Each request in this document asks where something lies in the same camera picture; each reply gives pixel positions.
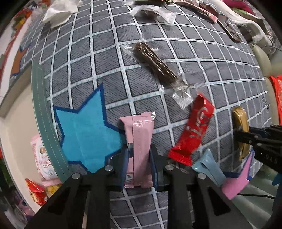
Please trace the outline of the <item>long red snack bar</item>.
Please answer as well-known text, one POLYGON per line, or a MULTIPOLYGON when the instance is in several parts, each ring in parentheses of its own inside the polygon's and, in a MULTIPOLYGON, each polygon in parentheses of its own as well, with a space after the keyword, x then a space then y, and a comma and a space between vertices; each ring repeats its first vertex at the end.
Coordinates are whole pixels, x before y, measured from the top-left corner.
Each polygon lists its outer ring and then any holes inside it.
POLYGON ((209 126, 215 107, 202 94, 198 94, 192 112, 176 145, 168 157, 184 165, 192 165, 192 154, 196 151, 209 126))

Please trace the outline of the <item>light blue snack packet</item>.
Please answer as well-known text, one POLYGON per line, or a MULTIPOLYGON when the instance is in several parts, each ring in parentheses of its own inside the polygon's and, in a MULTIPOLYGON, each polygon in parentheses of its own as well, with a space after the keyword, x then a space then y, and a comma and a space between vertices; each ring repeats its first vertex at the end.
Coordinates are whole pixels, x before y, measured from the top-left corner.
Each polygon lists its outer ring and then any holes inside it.
POLYGON ((207 149, 203 155, 192 165, 192 169, 197 173, 203 173, 209 177, 218 187, 222 186, 226 180, 219 165, 215 162, 210 149, 207 149))

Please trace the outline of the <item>clear wrapped chocolate stick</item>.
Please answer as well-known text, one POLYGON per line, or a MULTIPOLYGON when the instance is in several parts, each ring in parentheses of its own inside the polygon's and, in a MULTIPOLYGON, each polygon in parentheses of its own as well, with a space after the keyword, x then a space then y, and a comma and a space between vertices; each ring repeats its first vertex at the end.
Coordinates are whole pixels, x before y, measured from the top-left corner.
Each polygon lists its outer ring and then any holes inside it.
POLYGON ((190 94, 190 88, 193 86, 186 82, 184 71, 165 62, 160 57, 159 49, 151 47, 143 36, 140 42, 124 44, 121 49, 147 68, 160 84, 160 91, 170 96, 181 109, 192 105, 194 99, 190 94))

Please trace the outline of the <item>white tray box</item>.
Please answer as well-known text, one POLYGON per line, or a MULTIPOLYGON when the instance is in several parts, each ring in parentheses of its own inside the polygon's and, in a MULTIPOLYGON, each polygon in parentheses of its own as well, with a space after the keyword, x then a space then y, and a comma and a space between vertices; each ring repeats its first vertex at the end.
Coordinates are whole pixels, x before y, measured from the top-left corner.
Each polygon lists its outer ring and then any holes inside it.
POLYGON ((30 144, 35 135, 41 137, 51 164, 61 182, 72 170, 60 146, 51 107, 45 93, 44 71, 31 62, 12 83, 1 102, 1 150, 16 189, 34 213, 41 206, 32 199, 26 179, 41 184, 30 144))

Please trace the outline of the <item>grey checkered mat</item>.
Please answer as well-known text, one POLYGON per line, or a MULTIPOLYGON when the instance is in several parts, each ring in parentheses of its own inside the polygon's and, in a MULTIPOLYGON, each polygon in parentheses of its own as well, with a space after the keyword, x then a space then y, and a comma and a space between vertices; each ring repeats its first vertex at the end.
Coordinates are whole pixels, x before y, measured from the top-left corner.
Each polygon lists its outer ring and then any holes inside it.
POLYGON ((197 160, 206 149, 225 172, 243 166, 233 149, 231 113, 242 106, 251 126, 271 124, 266 83, 246 40, 233 42, 218 24, 211 24, 182 6, 170 4, 174 24, 132 16, 123 1, 83 1, 78 12, 58 28, 35 18, 22 41, 26 51, 20 66, 39 63, 44 70, 45 95, 55 132, 59 108, 78 109, 92 96, 92 104, 107 116, 114 138, 123 128, 120 117, 154 111, 152 142, 166 154, 178 141, 190 113, 165 94, 157 78, 124 51, 145 39, 160 58, 189 84, 191 94, 202 93, 215 106, 197 160))

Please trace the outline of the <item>pink wafer packet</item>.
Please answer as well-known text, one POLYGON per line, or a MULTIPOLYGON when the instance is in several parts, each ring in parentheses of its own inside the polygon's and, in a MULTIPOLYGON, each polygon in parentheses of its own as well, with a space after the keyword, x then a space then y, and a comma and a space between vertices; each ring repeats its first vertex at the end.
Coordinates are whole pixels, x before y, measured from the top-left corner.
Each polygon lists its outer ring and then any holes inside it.
POLYGON ((154 130, 155 112, 121 117, 129 149, 126 188, 152 187, 150 148, 154 130))

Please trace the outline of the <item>clear wrapped dark candy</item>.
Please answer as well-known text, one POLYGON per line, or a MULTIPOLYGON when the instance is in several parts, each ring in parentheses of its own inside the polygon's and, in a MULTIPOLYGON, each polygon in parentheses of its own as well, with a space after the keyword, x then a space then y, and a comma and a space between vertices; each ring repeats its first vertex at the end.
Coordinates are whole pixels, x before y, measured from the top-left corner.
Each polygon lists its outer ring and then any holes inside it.
POLYGON ((161 17, 166 23, 168 24, 174 24, 176 19, 176 12, 175 11, 169 11, 166 8, 155 6, 155 5, 136 5, 131 11, 130 15, 135 16, 137 13, 144 11, 149 12, 150 14, 154 14, 157 17, 161 17))

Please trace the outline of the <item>pink white snack packet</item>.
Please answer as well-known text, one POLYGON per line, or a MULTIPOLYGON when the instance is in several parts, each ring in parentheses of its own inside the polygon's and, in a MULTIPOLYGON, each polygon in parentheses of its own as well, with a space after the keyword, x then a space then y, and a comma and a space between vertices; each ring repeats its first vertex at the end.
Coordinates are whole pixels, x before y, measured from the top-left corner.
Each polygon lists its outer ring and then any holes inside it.
POLYGON ((62 184, 53 168, 39 134, 31 139, 31 147, 42 184, 45 187, 62 184))

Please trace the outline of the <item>gold snack bar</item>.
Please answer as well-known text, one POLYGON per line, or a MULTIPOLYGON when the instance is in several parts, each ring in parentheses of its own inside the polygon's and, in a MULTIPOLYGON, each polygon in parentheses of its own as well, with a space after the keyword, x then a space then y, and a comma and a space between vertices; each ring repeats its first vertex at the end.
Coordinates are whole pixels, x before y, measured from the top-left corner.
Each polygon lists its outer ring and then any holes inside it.
MULTIPOLYGON (((249 132, 249 124, 248 117, 245 109, 241 106, 237 106, 232 110, 232 122, 233 128, 235 129, 234 139, 241 137, 241 132, 249 132)), ((237 140, 238 148, 239 148, 239 160, 243 160, 250 152, 250 144, 242 143, 237 140)))

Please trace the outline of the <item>white crumpled tissue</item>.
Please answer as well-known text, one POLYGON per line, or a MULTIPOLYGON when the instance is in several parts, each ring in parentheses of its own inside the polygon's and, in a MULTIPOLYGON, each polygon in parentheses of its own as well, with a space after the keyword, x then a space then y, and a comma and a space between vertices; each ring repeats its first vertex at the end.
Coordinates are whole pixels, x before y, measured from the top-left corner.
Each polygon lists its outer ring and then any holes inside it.
POLYGON ((46 11, 42 19, 43 23, 49 23, 51 28, 55 28, 66 23, 70 17, 78 12, 82 6, 79 0, 57 0, 46 11))

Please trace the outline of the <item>pink long snack packet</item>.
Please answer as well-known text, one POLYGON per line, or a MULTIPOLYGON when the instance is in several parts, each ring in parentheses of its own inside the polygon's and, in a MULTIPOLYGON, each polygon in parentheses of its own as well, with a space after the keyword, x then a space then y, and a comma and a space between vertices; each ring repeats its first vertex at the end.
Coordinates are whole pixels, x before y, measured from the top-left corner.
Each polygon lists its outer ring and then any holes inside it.
POLYGON ((199 1, 183 1, 183 0, 175 0, 173 3, 181 5, 186 8, 193 9, 194 11, 202 14, 204 17, 206 17, 210 22, 217 23, 218 18, 210 13, 209 11, 205 10, 204 8, 200 7, 199 1))

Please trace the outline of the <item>yellow rice cracker packet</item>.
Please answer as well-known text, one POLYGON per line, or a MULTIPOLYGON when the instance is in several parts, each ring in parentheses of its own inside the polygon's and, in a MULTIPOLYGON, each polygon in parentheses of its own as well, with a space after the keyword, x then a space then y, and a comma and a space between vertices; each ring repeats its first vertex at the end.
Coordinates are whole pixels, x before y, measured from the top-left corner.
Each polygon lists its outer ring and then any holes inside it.
POLYGON ((46 186, 45 191, 46 191, 47 197, 50 198, 60 188, 60 186, 62 186, 62 184, 46 186))

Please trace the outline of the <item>red round-logo snack bag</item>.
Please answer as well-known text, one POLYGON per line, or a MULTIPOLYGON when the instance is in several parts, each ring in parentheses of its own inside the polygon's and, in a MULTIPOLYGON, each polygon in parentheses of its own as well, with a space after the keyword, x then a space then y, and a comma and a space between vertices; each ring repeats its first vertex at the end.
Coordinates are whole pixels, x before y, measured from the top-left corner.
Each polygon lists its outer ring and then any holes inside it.
POLYGON ((33 201, 37 203, 39 206, 43 206, 48 200, 44 187, 40 186, 37 183, 34 183, 33 181, 27 178, 25 179, 25 181, 33 201))

